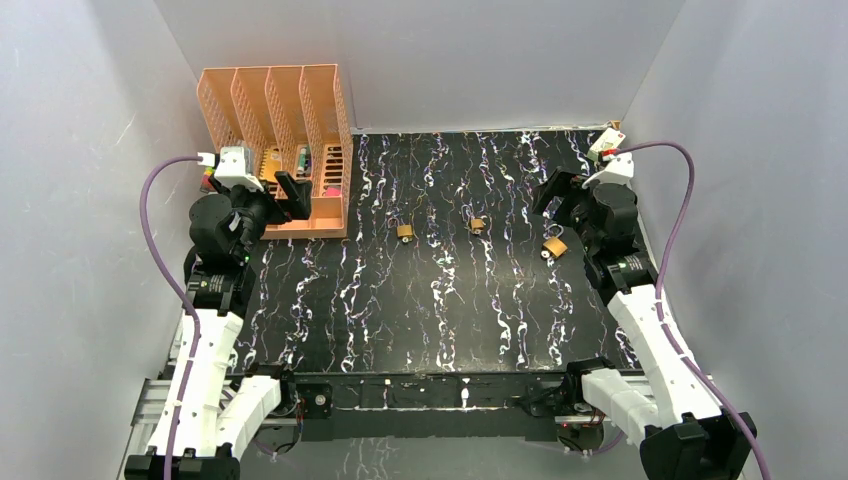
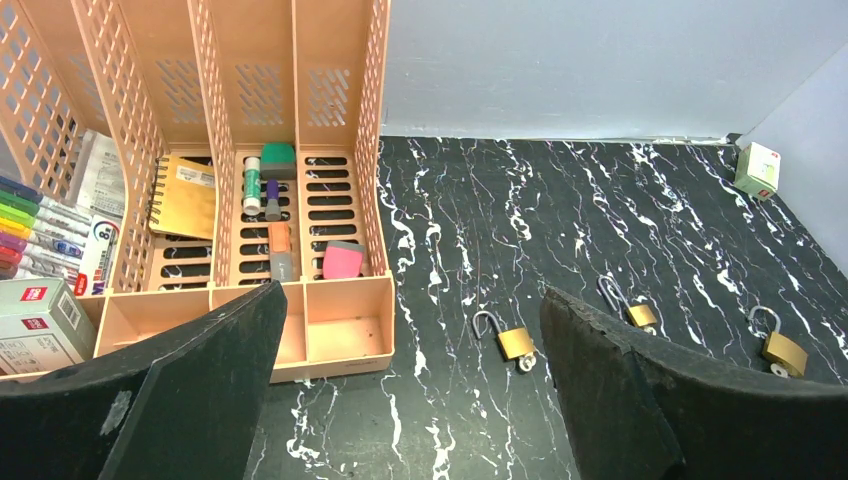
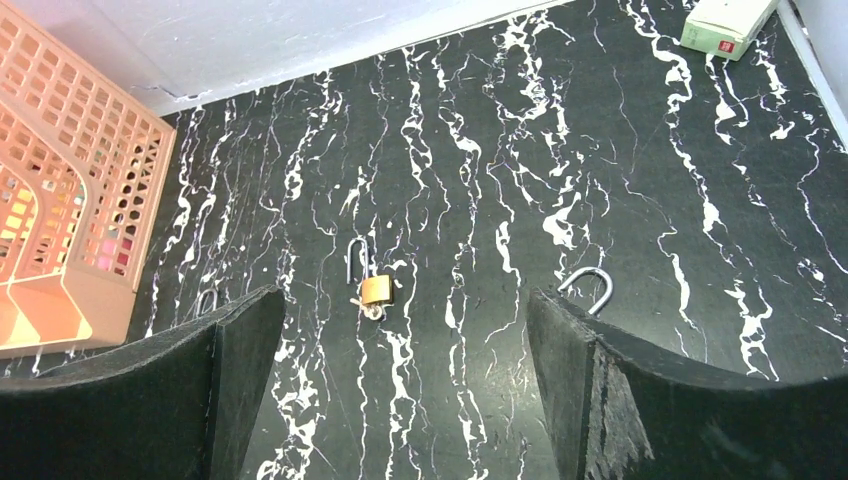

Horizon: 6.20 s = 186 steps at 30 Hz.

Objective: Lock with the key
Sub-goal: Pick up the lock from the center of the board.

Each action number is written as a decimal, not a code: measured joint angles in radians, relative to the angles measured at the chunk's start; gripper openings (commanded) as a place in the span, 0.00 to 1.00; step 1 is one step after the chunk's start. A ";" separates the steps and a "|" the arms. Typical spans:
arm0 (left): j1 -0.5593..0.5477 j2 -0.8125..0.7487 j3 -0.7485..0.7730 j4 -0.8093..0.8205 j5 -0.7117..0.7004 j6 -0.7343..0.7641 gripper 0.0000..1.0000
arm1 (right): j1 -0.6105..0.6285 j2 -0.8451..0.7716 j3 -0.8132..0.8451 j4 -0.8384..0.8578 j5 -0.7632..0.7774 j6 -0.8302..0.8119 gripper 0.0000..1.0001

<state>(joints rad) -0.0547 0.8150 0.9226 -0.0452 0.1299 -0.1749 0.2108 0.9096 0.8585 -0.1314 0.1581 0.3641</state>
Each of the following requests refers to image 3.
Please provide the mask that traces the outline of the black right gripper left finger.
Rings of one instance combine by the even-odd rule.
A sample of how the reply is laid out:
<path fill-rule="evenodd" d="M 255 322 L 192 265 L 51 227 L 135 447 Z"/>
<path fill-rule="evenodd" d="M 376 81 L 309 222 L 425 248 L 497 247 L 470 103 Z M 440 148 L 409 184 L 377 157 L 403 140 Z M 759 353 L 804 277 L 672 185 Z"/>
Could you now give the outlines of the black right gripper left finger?
<path fill-rule="evenodd" d="M 172 329 L 1 383 L 5 479 L 235 479 L 280 342 L 258 288 Z"/>

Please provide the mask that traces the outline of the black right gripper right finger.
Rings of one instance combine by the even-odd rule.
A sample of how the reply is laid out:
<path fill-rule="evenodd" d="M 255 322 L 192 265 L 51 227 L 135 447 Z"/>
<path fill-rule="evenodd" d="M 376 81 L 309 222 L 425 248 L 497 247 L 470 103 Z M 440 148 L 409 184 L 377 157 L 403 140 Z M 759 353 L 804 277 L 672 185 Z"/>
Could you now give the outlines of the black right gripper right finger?
<path fill-rule="evenodd" d="M 526 325 L 563 479 L 843 479 L 847 380 L 702 363 L 533 289 Z"/>

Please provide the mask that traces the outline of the small brass padlock with key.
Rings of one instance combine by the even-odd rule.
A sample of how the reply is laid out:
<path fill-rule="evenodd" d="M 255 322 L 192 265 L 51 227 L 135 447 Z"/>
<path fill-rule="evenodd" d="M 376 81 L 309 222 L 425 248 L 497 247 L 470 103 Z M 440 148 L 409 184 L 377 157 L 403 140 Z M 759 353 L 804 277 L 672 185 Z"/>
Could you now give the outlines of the small brass padlock with key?
<path fill-rule="evenodd" d="M 355 237 L 347 246 L 346 258 L 346 283 L 353 284 L 354 280 L 354 249 L 360 248 L 363 254 L 361 282 L 359 285 L 359 297 L 351 298 L 349 302 L 355 305 L 359 312 L 371 321 L 382 321 L 386 315 L 386 306 L 393 304 L 394 284 L 390 275 L 372 275 L 370 273 L 371 250 L 369 241 L 365 237 Z"/>

